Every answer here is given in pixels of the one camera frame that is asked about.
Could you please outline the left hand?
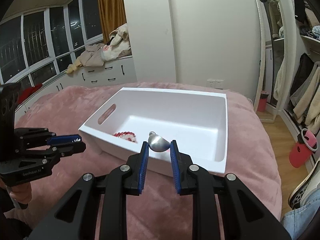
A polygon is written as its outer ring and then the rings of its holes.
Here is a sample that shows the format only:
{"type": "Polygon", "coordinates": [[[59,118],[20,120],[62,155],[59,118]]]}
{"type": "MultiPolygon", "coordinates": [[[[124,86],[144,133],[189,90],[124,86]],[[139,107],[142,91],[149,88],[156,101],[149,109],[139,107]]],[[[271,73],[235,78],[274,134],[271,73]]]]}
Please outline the left hand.
{"type": "Polygon", "coordinates": [[[30,182],[13,186],[10,193],[7,192],[7,186],[1,180],[1,203],[9,202],[10,197],[21,204],[28,204],[32,200],[32,189],[30,182]]]}

